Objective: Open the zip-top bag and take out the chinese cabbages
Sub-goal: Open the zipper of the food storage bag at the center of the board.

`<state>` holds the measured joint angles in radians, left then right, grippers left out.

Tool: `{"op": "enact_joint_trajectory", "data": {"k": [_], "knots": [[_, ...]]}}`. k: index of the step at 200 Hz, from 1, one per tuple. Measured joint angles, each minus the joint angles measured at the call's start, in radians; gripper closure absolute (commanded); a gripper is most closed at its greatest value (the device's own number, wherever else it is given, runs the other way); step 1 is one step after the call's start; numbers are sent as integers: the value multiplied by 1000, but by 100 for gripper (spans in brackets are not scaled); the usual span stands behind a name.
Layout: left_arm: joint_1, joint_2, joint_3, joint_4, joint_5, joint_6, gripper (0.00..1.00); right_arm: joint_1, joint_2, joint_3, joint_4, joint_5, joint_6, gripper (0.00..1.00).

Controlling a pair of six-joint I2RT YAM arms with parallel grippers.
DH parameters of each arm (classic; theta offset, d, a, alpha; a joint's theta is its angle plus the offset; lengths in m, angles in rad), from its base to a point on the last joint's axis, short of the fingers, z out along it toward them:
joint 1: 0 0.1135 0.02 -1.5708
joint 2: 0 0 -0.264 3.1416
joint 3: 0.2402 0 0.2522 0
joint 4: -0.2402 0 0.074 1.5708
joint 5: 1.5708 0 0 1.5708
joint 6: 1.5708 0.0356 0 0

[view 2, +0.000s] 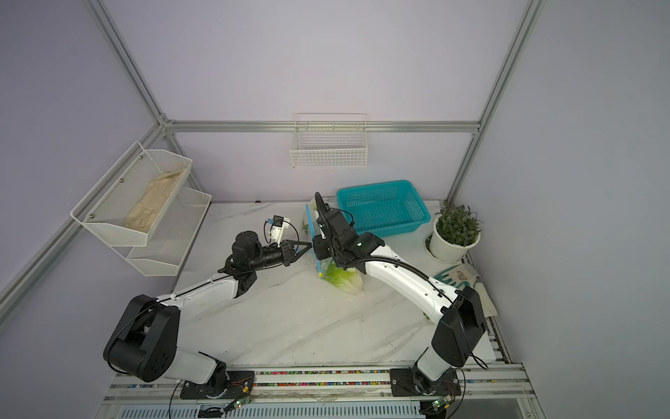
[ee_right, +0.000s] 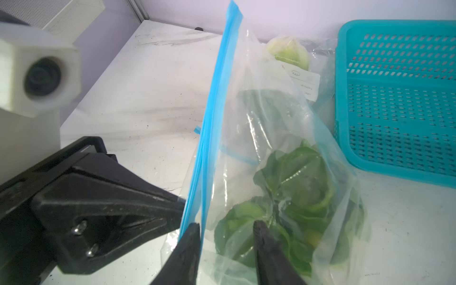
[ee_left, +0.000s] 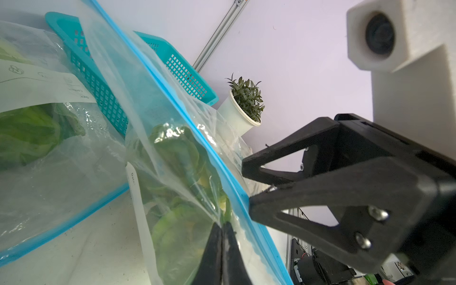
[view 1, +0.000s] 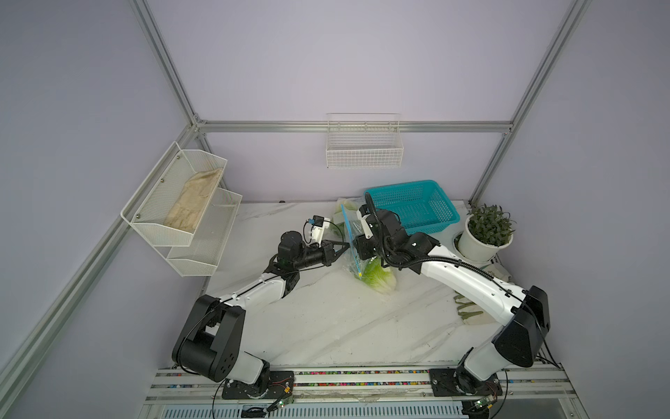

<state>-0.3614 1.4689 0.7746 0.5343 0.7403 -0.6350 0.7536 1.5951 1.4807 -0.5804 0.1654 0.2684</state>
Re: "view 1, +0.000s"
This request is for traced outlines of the clear zip-top bag blue seal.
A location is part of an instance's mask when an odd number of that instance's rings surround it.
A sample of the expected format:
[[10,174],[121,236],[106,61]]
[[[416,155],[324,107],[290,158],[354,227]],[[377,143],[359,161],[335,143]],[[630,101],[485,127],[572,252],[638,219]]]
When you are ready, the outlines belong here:
[[377,255],[372,237],[366,235],[366,227],[361,220],[359,208],[361,200],[342,198],[337,202],[335,222],[345,234],[350,244],[347,266],[352,275],[371,289],[382,294],[395,291],[397,280],[390,268],[383,267]]

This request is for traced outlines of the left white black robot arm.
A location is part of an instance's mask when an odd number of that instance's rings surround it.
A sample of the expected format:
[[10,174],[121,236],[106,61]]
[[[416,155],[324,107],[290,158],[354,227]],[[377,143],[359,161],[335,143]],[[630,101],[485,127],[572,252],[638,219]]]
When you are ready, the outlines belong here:
[[321,239],[307,244],[290,230],[281,236],[277,253],[253,283],[228,297],[199,297],[174,344],[171,358],[183,372],[212,382],[232,380],[263,393],[270,386],[270,364],[242,351],[246,314],[287,297],[304,271],[328,267],[350,244]]

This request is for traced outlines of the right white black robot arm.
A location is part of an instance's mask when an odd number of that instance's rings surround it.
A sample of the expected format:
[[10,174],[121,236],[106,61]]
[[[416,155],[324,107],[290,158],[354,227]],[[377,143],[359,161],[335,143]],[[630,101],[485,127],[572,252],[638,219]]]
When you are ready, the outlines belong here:
[[411,270],[437,280],[483,309],[500,328],[448,368],[450,395],[472,396],[487,389],[511,365],[529,368],[551,329],[548,296],[537,286],[523,289],[457,258],[425,233],[410,235],[399,216],[376,207],[371,194],[359,208],[363,234],[353,241],[362,259],[378,257],[385,267]]

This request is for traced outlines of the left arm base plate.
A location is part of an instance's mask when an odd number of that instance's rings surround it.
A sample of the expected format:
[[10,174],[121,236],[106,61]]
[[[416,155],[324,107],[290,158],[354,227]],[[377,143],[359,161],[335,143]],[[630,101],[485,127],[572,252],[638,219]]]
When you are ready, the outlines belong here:
[[286,396],[295,383],[293,371],[269,370],[261,373],[253,384],[238,380],[227,380],[223,384],[221,398],[223,400],[275,400]]

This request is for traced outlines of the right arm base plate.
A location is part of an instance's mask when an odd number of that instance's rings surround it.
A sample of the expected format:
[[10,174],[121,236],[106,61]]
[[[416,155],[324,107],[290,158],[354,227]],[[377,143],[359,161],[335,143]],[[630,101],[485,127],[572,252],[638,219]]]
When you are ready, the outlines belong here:
[[434,396],[501,396],[502,387],[496,375],[479,380],[464,368],[431,368],[429,382]]

